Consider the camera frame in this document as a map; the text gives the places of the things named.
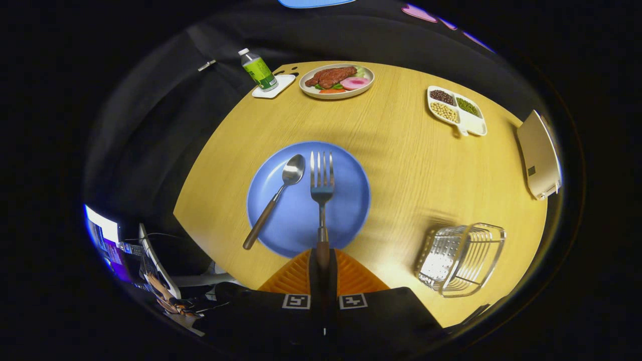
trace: pink object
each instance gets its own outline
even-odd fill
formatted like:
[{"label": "pink object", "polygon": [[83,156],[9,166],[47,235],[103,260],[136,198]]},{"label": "pink object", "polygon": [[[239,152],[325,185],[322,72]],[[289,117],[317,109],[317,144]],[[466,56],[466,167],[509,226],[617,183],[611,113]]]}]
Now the pink object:
[{"label": "pink object", "polygon": [[450,30],[457,29],[457,27],[455,25],[452,25],[450,22],[447,22],[447,21],[443,20],[442,18],[439,18],[439,20],[441,20],[444,23],[444,25],[446,25]]},{"label": "pink object", "polygon": [[481,41],[479,41],[479,40],[475,39],[472,35],[468,34],[468,33],[467,33],[467,32],[465,32],[465,31],[462,31],[462,33],[464,33],[464,35],[465,35],[468,39],[471,39],[472,41],[476,42],[477,44],[479,44],[479,45],[481,45],[481,46],[485,47],[486,49],[488,49],[489,51],[492,51],[492,52],[494,53],[494,51],[493,51],[492,49],[490,49],[490,48],[489,48],[489,47],[487,47],[486,45],[482,44],[482,42],[481,42]]},{"label": "pink object", "polygon": [[417,8],[416,6],[412,6],[411,4],[406,4],[405,8],[401,8],[401,11],[404,13],[407,13],[410,16],[418,17],[422,20],[429,21],[429,22],[437,22],[437,19],[427,13],[425,10],[421,8]]},{"label": "pink object", "polygon": [[350,78],[343,79],[341,81],[341,85],[346,90],[355,90],[355,89],[363,88],[364,86],[368,85],[369,83],[370,83],[370,80],[368,80],[366,78],[356,78],[354,76],[352,76]]}]

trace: red beans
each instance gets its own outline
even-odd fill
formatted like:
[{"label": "red beans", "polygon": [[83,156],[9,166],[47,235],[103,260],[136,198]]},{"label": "red beans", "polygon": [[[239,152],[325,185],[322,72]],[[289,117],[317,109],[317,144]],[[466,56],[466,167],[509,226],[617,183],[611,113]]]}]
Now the red beans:
[{"label": "red beans", "polygon": [[446,93],[444,91],[441,91],[441,90],[431,91],[430,92],[430,98],[437,99],[437,100],[442,101],[442,102],[444,102],[446,104],[455,105],[455,100],[453,99],[453,97],[450,96],[450,94],[448,94],[448,93]]}]

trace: fork tines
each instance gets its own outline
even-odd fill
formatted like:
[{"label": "fork tines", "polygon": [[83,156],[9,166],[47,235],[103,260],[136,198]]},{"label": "fork tines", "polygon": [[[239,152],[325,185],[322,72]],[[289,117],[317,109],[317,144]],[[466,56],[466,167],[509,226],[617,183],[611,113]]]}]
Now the fork tines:
[{"label": "fork tines", "polygon": [[332,163],[332,152],[329,152],[330,175],[327,175],[325,166],[325,152],[323,152],[323,180],[321,179],[321,152],[317,152],[317,183],[315,184],[315,153],[310,152],[310,187],[331,187],[334,188],[334,167]]}]

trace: wooden table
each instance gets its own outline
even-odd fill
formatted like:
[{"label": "wooden table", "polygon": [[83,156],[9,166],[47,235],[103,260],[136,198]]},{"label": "wooden table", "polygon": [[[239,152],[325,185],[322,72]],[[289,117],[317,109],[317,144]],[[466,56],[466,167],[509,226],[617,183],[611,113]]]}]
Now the wooden table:
[{"label": "wooden table", "polygon": [[[281,94],[259,99],[248,93],[201,151],[174,215],[219,266],[257,288],[288,259],[259,242],[250,251],[241,246],[250,231],[246,197],[252,177],[266,159],[292,143],[334,143],[359,160],[372,192],[364,228],[344,251],[391,288],[410,287],[443,327],[457,324],[515,287],[542,236],[546,201],[535,200],[526,187],[515,133],[521,121],[449,80],[383,64],[358,62],[375,72],[376,82],[353,98],[317,100],[299,89],[308,71],[340,62],[281,66],[275,73],[292,73],[295,66],[300,73]],[[428,110],[429,85],[474,100],[486,117],[488,134],[458,137],[455,127]],[[479,292],[443,298],[413,275],[427,230],[440,223],[474,222],[507,230],[502,255]]]}]

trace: white coaster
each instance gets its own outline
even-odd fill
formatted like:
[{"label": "white coaster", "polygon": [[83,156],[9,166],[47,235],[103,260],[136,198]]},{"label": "white coaster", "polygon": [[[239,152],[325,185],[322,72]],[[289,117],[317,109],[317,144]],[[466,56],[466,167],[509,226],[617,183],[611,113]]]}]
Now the white coaster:
[{"label": "white coaster", "polygon": [[261,88],[256,87],[256,89],[254,89],[254,91],[252,92],[252,96],[255,98],[274,98],[275,96],[279,95],[279,93],[282,92],[283,89],[292,84],[292,82],[294,82],[294,78],[296,78],[296,76],[292,74],[276,75],[274,77],[277,79],[277,82],[279,82],[276,88],[270,91],[262,91]]}]

